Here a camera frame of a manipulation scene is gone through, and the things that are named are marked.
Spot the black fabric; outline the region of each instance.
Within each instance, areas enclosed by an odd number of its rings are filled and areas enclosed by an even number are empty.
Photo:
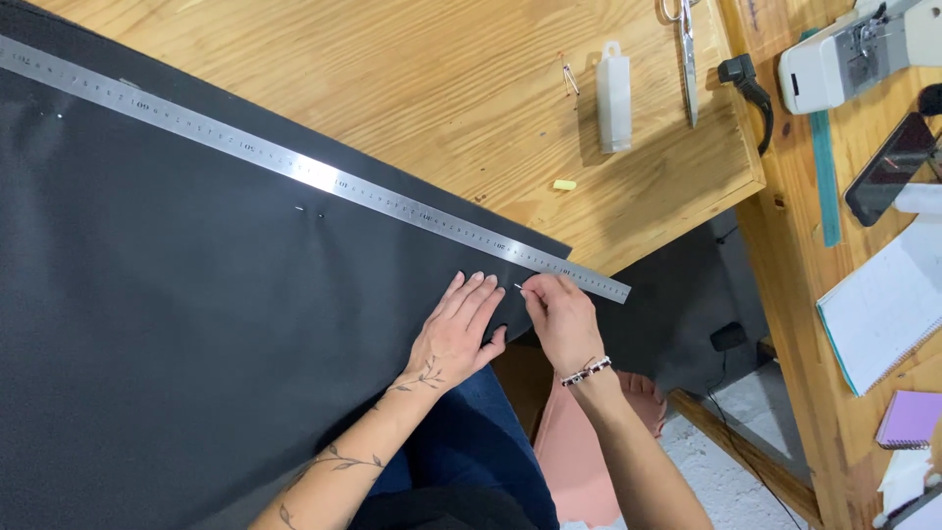
[[[568,254],[22,3],[0,2],[0,33]],[[181,527],[224,507],[368,406],[459,269],[530,275],[0,70],[0,526]],[[491,326],[510,337],[529,327],[514,291]]]
[[[412,489],[363,502],[349,530],[536,530],[513,497],[482,487]]]

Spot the person's left hand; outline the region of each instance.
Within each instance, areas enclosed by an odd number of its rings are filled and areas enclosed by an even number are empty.
[[[481,347],[487,323],[504,298],[493,274],[474,273],[467,283],[458,273],[445,296],[422,326],[409,364],[393,383],[395,389],[421,387],[445,393],[504,352],[507,326],[500,326]]]

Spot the yellow chalk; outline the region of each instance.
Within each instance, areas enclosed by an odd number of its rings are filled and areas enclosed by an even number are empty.
[[[553,183],[553,188],[556,188],[557,190],[567,190],[567,191],[575,190],[576,182],[572,180],[557,180],[556,182]]]

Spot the white sewing machine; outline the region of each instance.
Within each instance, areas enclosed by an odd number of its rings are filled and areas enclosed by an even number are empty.
[[[907,66],[942,66],[942,0],[857,0],[854,9],[782,54],[792,114],[834,108]]]

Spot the wooden tabletop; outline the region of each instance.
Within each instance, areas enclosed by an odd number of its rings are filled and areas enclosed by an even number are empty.
[[[715,0],[693,9],[695,129],[676,25],[651,1],[34,2],[561,240],[602,273],[762,187],[744,104],[713,72],[729,57]],[[634,138],[603,156],[593,62],[609,40],[631,57]],[[557,178],[577,188],[553,190]]]
[[[779,93],[775,69],[781,52],[803,31],[824,28],[852,7],[853,0],[723,0],[734,51],[752,54],[759,82],[773,93]],[[942,31],[942,18],[938,24]],[[919,91],[939,82],[942,69],[910,68],[829,112],[841,192],[903,115],[915,109]],[[891,209],[875,226],[863,228],[841,201],[843,240],[825,249],[807,117],[788,115],[777,97],[773,102],[775,135],[762,159],[768,187],[737,207],[740,228],[788,384],[823,525],[827,530],[871,528],[882,509],[876,489],[891,456],[874,441],[877,427],[893,390],[942,391],[942,333],[876,388],[863,397],[853,396],[815,301],[880,251],[914,216]],[[931,125],[937,132],[942,121]],[[935,441],[936,463],[942,464],[942,426]]]

